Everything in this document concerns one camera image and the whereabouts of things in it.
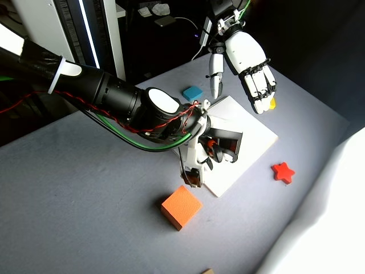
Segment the red star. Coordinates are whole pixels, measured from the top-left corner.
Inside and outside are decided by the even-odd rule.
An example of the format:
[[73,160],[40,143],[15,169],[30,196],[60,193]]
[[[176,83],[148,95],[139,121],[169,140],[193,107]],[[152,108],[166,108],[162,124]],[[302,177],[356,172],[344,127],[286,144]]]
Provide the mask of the red star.
[[286,184],[291,183],[291,177],[295,174],[295,171],[291,170],[285,162],[275,164],[271,168],[275,172],[275,180],[282,180]]

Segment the green wire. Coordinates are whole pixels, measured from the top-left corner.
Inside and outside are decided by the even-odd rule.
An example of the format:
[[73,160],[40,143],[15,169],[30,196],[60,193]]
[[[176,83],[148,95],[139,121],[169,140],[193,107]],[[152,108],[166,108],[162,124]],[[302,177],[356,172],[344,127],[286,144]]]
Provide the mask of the green wire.
[[13,80],[13,79],[10,78],[10,77],[6,77],[6,76],[0,76],[0,82],[2,82],[2,81],[10,81],[10,80]]
[[112,131],[114,131],[115,133],[117,133],[120,137],[122,137],[123,139],[127,139],[129,142],[133,143],[134,145],[140,147],[140,148],[146,148],[148,150],[168,150],[170,148],[175,148],[183,143],[185,143],[186,140],[188,140],[191,136],[190,133],[186,134],[184,137],[182,137],[179,141],[174,142],[172,144],[169,144],[167,146],[162,146],[162,147],[148,147],[145,146],[144,144],[138,143],[136,141],[134,141],[133,139],[129,138],[128,136],[124,135],[123,133],[121,133],[115,126],[113,126],[104,116],[101,116],[99,114],[96,114],[96,116],[107,126],[109,127]]
[[251,0],[248,0],[246,6],[242,9],[240,17],[238,17],[238,19],[241,19],[242,16],[244,16],[244,13],[245,13],[245,11],[246,11],[246,9],[247,9],[247,7],[249,6],[250,3],[251,3]]

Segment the white circular cap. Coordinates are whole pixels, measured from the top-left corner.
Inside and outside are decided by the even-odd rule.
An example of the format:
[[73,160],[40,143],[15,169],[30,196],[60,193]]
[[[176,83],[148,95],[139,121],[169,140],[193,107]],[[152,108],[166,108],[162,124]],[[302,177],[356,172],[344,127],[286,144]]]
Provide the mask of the white circular cap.
[[148,96],[156,107],[167,113],[175,113],[179,108],[179,103],[162,90],[152,88],[148,91]]

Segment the white zip tie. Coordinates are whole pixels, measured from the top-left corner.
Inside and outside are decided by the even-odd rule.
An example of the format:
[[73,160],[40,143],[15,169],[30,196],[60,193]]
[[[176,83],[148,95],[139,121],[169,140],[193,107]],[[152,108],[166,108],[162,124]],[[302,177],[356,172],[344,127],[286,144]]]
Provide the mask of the white zip tie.
[[62,57],[61,62],[60,62],[59,66],[58,66],[58,69],[57,69],[57,71],[56,71],[56,74],[55,74],[55,76],[53,77],[53,81],[52,81],[52,83],[51,83],[51,86],[50,86],[50,88],[48,89],[48,94],[52,94],[52,92],[53,92],[53,90],[54,90],[54,88],[55,88],[55,86],[56,86],[56,84],[57,84],[57,81],[58,81],[58,79],[59,79],[59,76],[61,75],[62,67],[63,67],[63,65],[64,65],[65,63],[66,63],[66,58],[65,58],[65,57]]

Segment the gray table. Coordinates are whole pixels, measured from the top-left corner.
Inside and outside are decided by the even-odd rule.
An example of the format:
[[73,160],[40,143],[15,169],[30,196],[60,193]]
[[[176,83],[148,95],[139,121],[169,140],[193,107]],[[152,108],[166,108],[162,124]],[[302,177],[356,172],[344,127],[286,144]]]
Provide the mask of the gray table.
[[[140,87],[184,99],[196,85],[210,98],[209,56]],[[273,71],[277,109],[255,115],[279,140],[221,198],[177,232],[160,202],[183,183],[172,152],[139,151],[77,112],[0,148],[0,273],[252,272],[310,189],[347,122]],[[224,94],[250,113],[227,67]],[[272,164],[296,171],[285,187]]]

